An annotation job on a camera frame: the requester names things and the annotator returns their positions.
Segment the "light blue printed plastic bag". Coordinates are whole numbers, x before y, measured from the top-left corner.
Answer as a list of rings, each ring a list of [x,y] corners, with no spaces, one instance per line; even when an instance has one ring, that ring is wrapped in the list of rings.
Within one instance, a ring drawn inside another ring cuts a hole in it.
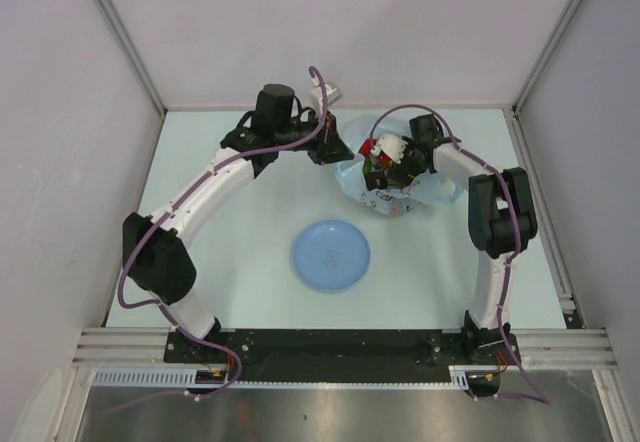
[[[439,174],[423,173],[409,186],[401,189],[367,190],[362,172],[365,159],[356,151],[369,136],[376,119],[376,115],[363,114],[340,128],[342,140],[355,155],[353,160],[343,161],[335,166],[334,173],[341,190],[369,209],[390,217],[399,217],[420,205],[453,205],[462,195],[463,189],[450,179],[442,179]]]

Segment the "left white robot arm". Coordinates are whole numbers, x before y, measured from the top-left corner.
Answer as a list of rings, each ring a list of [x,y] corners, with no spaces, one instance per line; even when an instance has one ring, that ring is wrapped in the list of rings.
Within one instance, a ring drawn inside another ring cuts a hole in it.
[[[316,80],[309,106],[295,91],[267,84],[253,109],[225,135],[206,168],[161,208],[147,216],[131,213],[122,226],[120,279],[150,294],[172,325],[189,332],[186,349],[197,360],[221,349],[220,323],[195,288],[197,271],[188,248],[224,202],[257,178],[282,152],[304,151],[316,165],[353,159],[329,108],[342,96],[333,82]]]

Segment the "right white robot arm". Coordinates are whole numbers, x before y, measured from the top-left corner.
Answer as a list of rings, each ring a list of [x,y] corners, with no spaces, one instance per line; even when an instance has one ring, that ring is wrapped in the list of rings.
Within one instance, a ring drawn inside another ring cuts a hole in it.
[[[474,296],[457,350],[473,363],[512,351],[508,303],[518,256],[538,232],[527,172],[500,170],[466,149],[437,113],[415,117],[410,133],[369,134],[359,152],[368,190],[405,188],[422,174],[451,179],[467,193],[468,233],[479,253]]]

